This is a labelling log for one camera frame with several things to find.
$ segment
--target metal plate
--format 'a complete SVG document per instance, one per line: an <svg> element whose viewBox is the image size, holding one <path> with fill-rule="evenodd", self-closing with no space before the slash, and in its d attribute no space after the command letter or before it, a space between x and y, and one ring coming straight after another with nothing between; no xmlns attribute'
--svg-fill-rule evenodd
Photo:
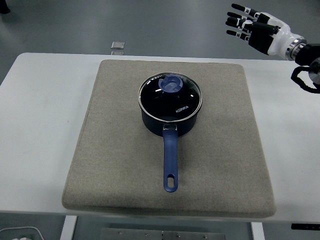
<svg viewBox="0 0 320 240"><path fill-rule="evenodd" d="M162 240L225 240L223 233L163 231Z"/></svg>
<svg viewBox="0 0 320 240"><path fill-rule="evenodd" d="M162 240L160 230L103 228L101 240Z"/></svg>
<svg viewBox="0 0 320 240"><path fill-rule="evenodd" d="M111 49L124 49L125 42L124 41L114 41L111 45Z"/></svg>
<svg viewBox="0 0 320 240"><path fill-rule="evenodd" d="M119 55L119 56L122 56L124 54L123 51L112 51L111 52L111 55Z"/></svg>
<svg viewBox="0 0 320 240"><path fill-rule="evenodd" d="M223 233L103 228L101 240L225 240Z"/></svg>

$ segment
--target robot finger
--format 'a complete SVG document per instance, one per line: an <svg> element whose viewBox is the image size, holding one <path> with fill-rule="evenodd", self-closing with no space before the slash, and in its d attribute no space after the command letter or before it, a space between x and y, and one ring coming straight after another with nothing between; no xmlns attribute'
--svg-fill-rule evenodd
<svg viewBox="0 0 320 240"><path fill-rule="evenodd" d="M239 5L239 4L233 3L233 4L231 5L231 7L234 8L234 9L237 9L237 10L239 10L239 11L242 11L242 12L244 12L244 13L246 13L246 14L248 14L249 16L253 17L255 20L257 20L257 18L258 18L259 15L260 15L260 12L254 10L254 9L251 9L251 8L249 8L249 7L241 6L241 5Z"/></svg>
<svg viewBox="0 0 320 240"><path fill-rule="evenodd" d="M262 32L264 34L273 35L279 31L278 26L269 25L262 22L244 20L236 17L228 17L227 23L236 26L239 29L247 29L249 31Z"/></svg>
<svg viewBox="0 0 320 240"><path fill-rule="evenodd" d="M250 35L245 34L245 33L243 33L243 32L227 30L226 33L229 34L229 35L231 35L231 36L235 36L235 37L237 37L237 38L240 38L240 39L242 39L242 40L244 40L244 41L247 41L247 42L248 42L249 39L250 39Z"/></svg>
<svg viewBox="0 0 320 240"><path fill-rule="evenodd" d="M241 16L241 15L236 14L236 13L234 13L234 12L228 12L227 15L228 15L229 17L233 17L233 18L237 18L237 19L244 19L244 20L254 21L254 19L251 18L251 17Z"/></svg>
<svg viewBox="0 0 320 240"><path fill-rule="evenodd" d="M229 26L229 27L233 27L233 28L239 29L239 30L241 30L241 31L243 31L243 32L245 32L245 33L247 33L247 34L250 34L250 33L251 33L250 30L245 29L245 28L242 28L242 27L240 27L240 26L237 26L237 25L232 24L232 23L227 22L227 21L225 22L225 25L227 25L227 26Z"/></svg>

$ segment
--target cable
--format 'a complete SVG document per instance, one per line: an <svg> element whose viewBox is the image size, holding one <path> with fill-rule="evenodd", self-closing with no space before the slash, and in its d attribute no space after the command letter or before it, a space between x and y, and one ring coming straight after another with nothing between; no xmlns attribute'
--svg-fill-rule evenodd
<svg viewBox="0 0 320 240"><path fill-rule="evenodd" d="M42 240L45 240L44 237L42 236L41 232L39 231L39 229L36 228L35 226L7 227L7 228L1 229L0 232L2 232L2 231L4 231L4 230L14 230L14 229L35 229L35 230L37 230L37 232L39 233L41 239L42 239Z"/></svg>
<svg viewBox="0 0 320 240"><path fill-rule="evenodd" d="M300 78L298 77L298 74L301 73L302 71L305 71L305 72L315 72L317 71L316 69L317 66L298 66L296 67L294 70L293 70L293 73L291 75L291 79L300 86L300 88L302 88L303 90L309 92L309 93L312 93L312 94L320 94L320 87L319 87L319 84L315 84L313 83L313 85L316 87L316 88L312 88L312 87L309 87L305 84L305 82Z"/></svg>

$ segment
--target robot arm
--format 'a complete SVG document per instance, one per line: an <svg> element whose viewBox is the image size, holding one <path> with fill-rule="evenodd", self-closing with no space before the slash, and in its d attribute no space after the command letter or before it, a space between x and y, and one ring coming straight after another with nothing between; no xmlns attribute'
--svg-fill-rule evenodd
<svg viewBox="0 0 320 240"><path fill-rule="evenodd" d="M320 93L320 44L307 44L304 37L291 32L289 25L266 12L235 3L231 6L247 16L228 12L225 24L237 31L227 30L227 34L248 42L263 54L278 55L300 66L308 66L297 68L291 79L308 92ZM316 89L306 86L298 77L301 71L309 72Z"/></svg>

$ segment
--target logo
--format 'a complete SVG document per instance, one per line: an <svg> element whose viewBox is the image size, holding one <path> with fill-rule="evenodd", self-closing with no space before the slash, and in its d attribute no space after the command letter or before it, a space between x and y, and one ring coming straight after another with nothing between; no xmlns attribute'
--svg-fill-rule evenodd
<svg viewBox="0 0 320 240"><path fill-rule="evenodd" d="M188 106L184 106L184 107L182 107L182 108L179 108L178 110L175 110L175 112L176 113L179 113L179 112L181 112L181 111L183 111L183 110L185 110L185 109L188 109L189 107Z"/></svg>

